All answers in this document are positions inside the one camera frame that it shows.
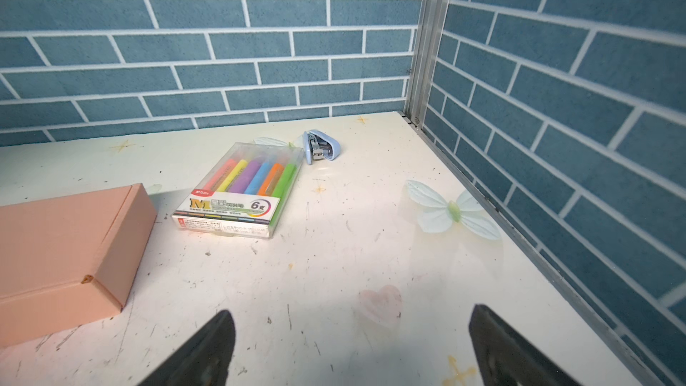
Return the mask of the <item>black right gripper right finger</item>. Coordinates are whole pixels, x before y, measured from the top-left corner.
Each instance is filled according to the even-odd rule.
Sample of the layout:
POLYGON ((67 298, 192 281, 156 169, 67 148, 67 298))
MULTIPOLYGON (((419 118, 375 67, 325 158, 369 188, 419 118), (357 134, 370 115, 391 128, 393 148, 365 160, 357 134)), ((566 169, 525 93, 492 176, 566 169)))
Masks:
POLYGON ((579 385, 486 305, 473 308, 469 333, 486 385, 579 385))

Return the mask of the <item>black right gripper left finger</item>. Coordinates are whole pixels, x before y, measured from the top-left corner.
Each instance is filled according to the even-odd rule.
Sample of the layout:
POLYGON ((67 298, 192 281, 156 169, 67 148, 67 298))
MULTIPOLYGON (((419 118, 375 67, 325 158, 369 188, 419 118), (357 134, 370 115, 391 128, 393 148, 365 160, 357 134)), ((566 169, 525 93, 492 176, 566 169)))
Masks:
POLYGON ((225 385, 235 343, 232 314, 219 311, 140 385, 225 385))

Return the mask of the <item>pink paper box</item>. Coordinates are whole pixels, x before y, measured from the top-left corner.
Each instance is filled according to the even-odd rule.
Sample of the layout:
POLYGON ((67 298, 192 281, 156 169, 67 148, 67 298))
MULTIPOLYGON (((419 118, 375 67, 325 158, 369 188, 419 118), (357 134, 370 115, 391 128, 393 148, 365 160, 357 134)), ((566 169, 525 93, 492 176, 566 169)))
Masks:
POLYGON ((123 311, 157 212, 140 184, 1 209, 1 345, 123 311))

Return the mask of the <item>pack of coloured markers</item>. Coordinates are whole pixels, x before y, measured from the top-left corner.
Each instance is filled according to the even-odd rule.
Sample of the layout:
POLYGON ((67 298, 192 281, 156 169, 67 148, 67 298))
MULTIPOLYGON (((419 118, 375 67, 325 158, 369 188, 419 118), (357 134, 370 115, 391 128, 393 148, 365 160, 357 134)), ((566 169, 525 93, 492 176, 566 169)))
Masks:
POLYGON ((305 160, 272 139, 236 143, 173 212, 184 230, 270 239, 305 160))

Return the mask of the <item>right aluminium corner post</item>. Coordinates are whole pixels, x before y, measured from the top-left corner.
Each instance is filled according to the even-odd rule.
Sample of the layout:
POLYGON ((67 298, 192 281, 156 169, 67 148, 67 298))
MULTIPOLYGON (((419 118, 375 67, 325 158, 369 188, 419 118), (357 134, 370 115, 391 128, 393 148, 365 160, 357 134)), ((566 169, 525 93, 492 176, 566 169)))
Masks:
POLYGON ((449 0, 423 0, 422 2, 405 107, 407 118, 418 129, 423 127, 428 108, 448 4, 449 0))

